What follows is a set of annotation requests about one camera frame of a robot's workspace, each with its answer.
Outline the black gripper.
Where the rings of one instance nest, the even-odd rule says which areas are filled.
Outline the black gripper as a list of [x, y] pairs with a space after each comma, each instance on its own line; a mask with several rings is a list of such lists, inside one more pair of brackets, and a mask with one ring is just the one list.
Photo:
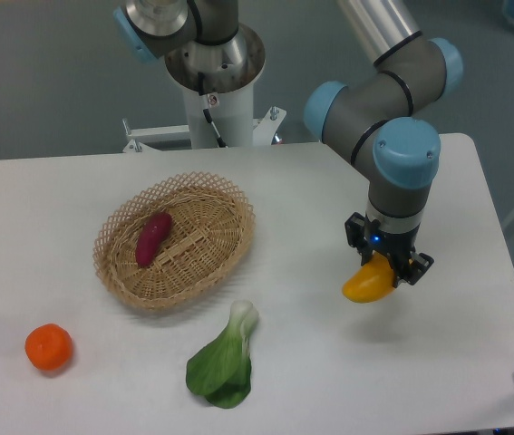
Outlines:
[[389, 257], [394, 272], [393, 286], [415, 285], [433, 265], [433, 258], [416, 253], [415, 239], [421, 214], [391, 217], [383, 214], [365, 215], [355, 212], [344, 222], [348, 245], [361, 257], [361, 265], [369, 263], [373, 253]]

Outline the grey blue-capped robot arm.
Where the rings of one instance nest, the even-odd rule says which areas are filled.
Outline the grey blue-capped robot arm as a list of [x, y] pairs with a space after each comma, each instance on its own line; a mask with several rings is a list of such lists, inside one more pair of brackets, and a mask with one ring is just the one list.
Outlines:
[[[448, 41], [426, 39], [401, 1], [340, 6], [376, 74], [356, 88], [323, 83], [303, 120], [368, 180], [365, 212], [344, 225], [349, 245], [364, 263], [384, 256], [393, 281], [413, 285], [433, 263], [415, 239], [441, 154], [438, 132], [415, 113], [460, 83], [463, 61]], [[135, 55], [162, 60], [182, 89], [193, 147], [256, 143], [252, 87], [265, 49], [239, 21], [237, 2], [124, 1], [113, 17]]]

